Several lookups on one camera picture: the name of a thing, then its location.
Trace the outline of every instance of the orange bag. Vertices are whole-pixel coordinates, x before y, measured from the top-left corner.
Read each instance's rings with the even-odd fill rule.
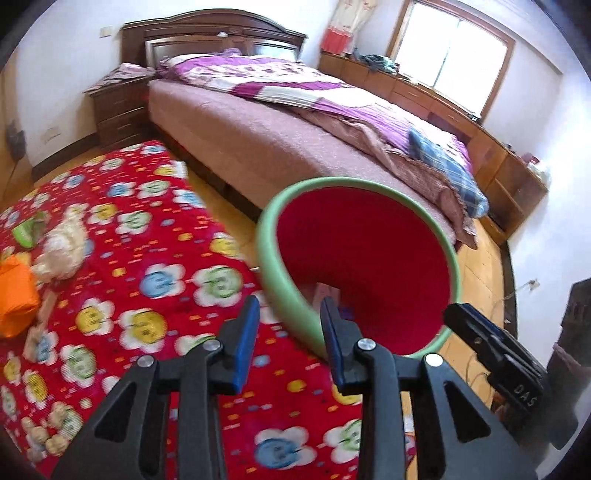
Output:
[[[27,328],[39,305],[35,276],[11,255],[0,265],[0,338],[14,337]]]

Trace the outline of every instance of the light switch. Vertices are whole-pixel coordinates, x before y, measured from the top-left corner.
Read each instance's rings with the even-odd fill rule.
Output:
[[[113,27],[108,26],[108,27],[102,27],[100,29],[100,33],[99,33],[99,37],[103,38],[103,37],[110,37],[113,34]]]

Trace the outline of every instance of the trash bin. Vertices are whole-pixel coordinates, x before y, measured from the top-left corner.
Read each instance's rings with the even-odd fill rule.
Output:
[[[450,335],[443,310],[459,301],[453,247],[415,201],[371,181],[321,177],[277,194],[258,225],[261,283],[287,330],[326,357],[310,290],[340,290],[364,336],[421,357]]]

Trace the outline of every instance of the flower pattern rug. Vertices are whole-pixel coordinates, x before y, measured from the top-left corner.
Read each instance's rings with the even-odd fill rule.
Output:
[[[0,420],[41,473],[51,474],[139,356],[185,355],[255,294],[261,324],[248,383],[219,400],[230,480],[355,477],[361,397],[340,395],[327,365],[289,337],[235,241],[191,191],[183,163],[150,141],[58,175],[0,215],[2,255],[22,250],[11,228],[39,210],[52,228],[67,209],[88,230],[86,258],[73,278],[39,286],[58,296],[36,361],[22,357],[22,336],[0,340]],[[174,395],[168,479],[176,478],[177,406]],[[413,454],[408,434],[407,459]]]

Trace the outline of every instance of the blue plaid cloth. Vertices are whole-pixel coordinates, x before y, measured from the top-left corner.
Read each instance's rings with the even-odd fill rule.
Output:
[[[488,199],[476,185],[472,174],[414,128],[408,133],[408,153],[411,158],[445,174],[464,201],[468,216],[480,218],[488,212]]]

